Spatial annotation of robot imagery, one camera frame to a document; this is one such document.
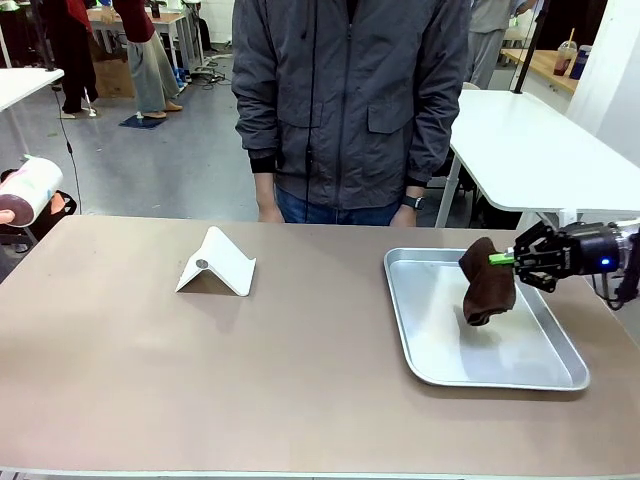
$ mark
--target blue mat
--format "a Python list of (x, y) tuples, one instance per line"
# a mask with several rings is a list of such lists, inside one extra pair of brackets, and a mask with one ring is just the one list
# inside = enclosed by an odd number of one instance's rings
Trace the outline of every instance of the blue mat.
[(166, 118), (138, 118), (137, 115), (133, 115), (127, 118), (124, 122), (120, 122), (119, 125), (121, 127), (142, 128), (143, 130), (151, 130), (153, 128), (156, 128), (165, 120)]

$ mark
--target jacket zipper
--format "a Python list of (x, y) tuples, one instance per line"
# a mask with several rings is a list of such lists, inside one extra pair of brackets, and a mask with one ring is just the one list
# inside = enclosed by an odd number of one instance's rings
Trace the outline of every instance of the jacket zipper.
[[(356, 15), (360, 9), (360, 3), (356, 6), (356, 11), (353, 14), (353, 22), (355, 22)], [(353, 22), (349, 20), (349, 12), (347, 12), (347, 21), (349, 27), (347, 29), (347, 62), (346, 70), (344, 73), (344, 87), (342, 89), (342, 114), (340, 116), (340, 143), (338, 144), (338, 161), (336, 162), (336, 193), (334, 197), (334, 204), (336, 210), (340, 210), (340, 189), (342, 188), (342, 144), (344, 143), (344, 117), (347, 108), (347, 85), (349, 84), (349, 70), (351, 69), (351, 37), (353, 30)]]

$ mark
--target desk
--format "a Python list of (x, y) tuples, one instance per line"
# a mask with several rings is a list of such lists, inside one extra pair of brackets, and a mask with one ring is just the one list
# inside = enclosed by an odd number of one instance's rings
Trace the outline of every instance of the desk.
[(62, 78), (62, 70), (48, 72), (44, 68), (0, 69), (0, 112), (6, 110), (11, 133), (23, 153), (29, 153), (27, 142), (18, 127), (11, 105)]
[(487, 233), (506, 248), (513, 232), (221, 225), (258, 259), (251, 295), (211, 277), (174, 293), (210, 225), (67, 217), (0, 286), (0, 465), (263, 478), (640, 473), (640, 351), (581, 278), (546, 298), (591, 370), (582, 395), (432, 387), (409, 371), (384, 254), (463, 248)]
[[(516, 62), (516, 64), (518, 65), (523, 64), (524, 59), (527, 56), (527, 51), (519, 48), (503, 48), (501, 50), (501, 53), (507, 56), (510, 60)], [(545, 80), (550, 82), (552, 85), (555, 85), (565, 92), (573, 95), (574, 93), (576, 93), (576, 88), (578, 88), (579, 82), (579, 80), (573, 80), (569, 78), (569, 73), (573, 68), (573, 63), (575, 62), (575, 60), (571, 62), (571, 65), (567, 69), (567, 73), (563, 77), (560, 77), (553, 74), (557, 55), (558, 52), (554, 52), (551, 50), (536, 50), (535, 52), (533, 52), (530, 71), (536, 72), (537, 74), (544, 77)]]
[[(111, 41), (109, 40), (107, 31), (115, 31), (124, 35), (124, 27), (122, 26), (122, 21), (120, 20), (119, 15), (116, 16), (115, 23), (106, 24), (102, 22), (100, 12), (100, 8), (87, 10), (96, 41), (98, 43), (103, 43), (106, 50), (111, 53)], [(202, 50), (202, 42), (200, 40), (200, 30), (199, 27), (193, 27), (190, 17), (182, 13), (165, 12), (160, 13), (160, 18), (153, 18), (151, 13), (148, 13), (148, 15), (155, 26), (156, 31), (159, 34), (167, 34), (169, 36), (171, 60), (175, 67), (178, 66), (176, 47), (173, 41), (175, 37), (178, 37), (182, 64), (185, 70), (193, 71), (202, 65), (204, 61), (204, 53)]]
[[(508, 59), (516, 63), (516, 74), (511, 82), (510, 89), (513, 90), (520, 78), (522, 64), (527, 55), (523, 49), (503, 48), (501, 53)], [(569, 73), (573, 68), (573, 61), (563, 77), (553, 74), (556, 63), (557, 52), (551, 50), (536, 50), (531, 60), (531, 67), (523, 85), (523, 91), (531, 93), (540, 100), (553, 107), (558, 112), (566, 113), (573, 94), (578, 88), (579, 80), (569, 78)]]
[(565, 225), (578, 212), (640, 212), (640, 169), (530, 94), (464, 90), (451, 147), (436, 227), (446, 225), (461, 163), (501, 210), (558, 213)]

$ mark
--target white folded stand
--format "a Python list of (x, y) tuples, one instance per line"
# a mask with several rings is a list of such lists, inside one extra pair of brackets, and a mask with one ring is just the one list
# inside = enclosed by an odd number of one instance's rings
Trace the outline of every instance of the white folded stand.
[(251, 290), (251, 280), (256, 259), (249, 260), (218, 227), (211, 227), (200, 249), (191, 255), (182, 272), (176, 292), (209, 270), (222, 280), (236, 295), (246, 297)]

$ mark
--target gray pants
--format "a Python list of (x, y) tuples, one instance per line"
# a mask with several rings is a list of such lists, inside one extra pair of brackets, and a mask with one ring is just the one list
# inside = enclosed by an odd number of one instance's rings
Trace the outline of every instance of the gray pants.
[(500, 56), (504, 34), (504, 30), (489, 33), (469, 32), (467, 82), (473, 83), (482, 90), (489, 88), (489, 82)]
[(154, 32), (148, 42), (128, 42), (127, 56), (138, 111), (162, 112), (165, 100), (178, 95), (180, 89), (158, 33)]

